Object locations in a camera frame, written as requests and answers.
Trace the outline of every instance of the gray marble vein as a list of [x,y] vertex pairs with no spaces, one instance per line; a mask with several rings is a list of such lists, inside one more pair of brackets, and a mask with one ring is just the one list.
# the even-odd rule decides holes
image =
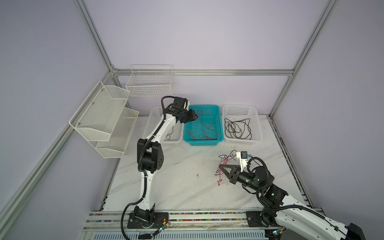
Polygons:
[[[139,199],[141,177],[137,170],[136,143],[142,137],[148,117],[136,121],[127,151],[121,159],[104,207],[105,211],[121,211]],[[248,151],[265,161],[274,184],[304,203],[295,179],[265,115],[260,115],[263,140],[254,145],[219,143],[217,146],[190,146],[182,141],[178,146],[162,144],[164,164],[156,172],[155,208],[158,210],[246,209],[262,207],[256,197],[244,191],[240,184],[231,184],[225,176],[220,186],[215,171],[221,154],[232,149]],[[230,160],[228,164],[239,164]]]

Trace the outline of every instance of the table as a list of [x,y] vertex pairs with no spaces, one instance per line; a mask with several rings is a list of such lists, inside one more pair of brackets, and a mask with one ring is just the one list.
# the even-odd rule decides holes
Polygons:
[[[147,119],[138,117],[136,121],[127,151],[110,186],[104,211],[122,211],[128,203],[141,197],[136,145],[142,138]],[[217,146],[190,146],[184,141],[177,146],[162,144],[164,164],[155,176],[155,210],[246,210],[262,207],[255,195],[247,193],[240,183],[234,185],[222,175],[223,180],[218,185],[219,176],[214,175],[221,161],[218,156],[229,155],[233,149],[263,159],[275,177],[273,183],[305,203],[267,117],[259,115],[259,119],[263,140],[254,145],[225,141]],[[237,165],[239,161],[230,160],[227,164]]]

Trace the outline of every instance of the teal plastic basket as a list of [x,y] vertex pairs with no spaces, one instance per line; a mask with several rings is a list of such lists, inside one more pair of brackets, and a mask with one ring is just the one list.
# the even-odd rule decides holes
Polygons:
[[184,141],[191,146],[215,146],[224,140],[219,106],[191,105],[189,109],[195,110],[199,119],[184,124]]

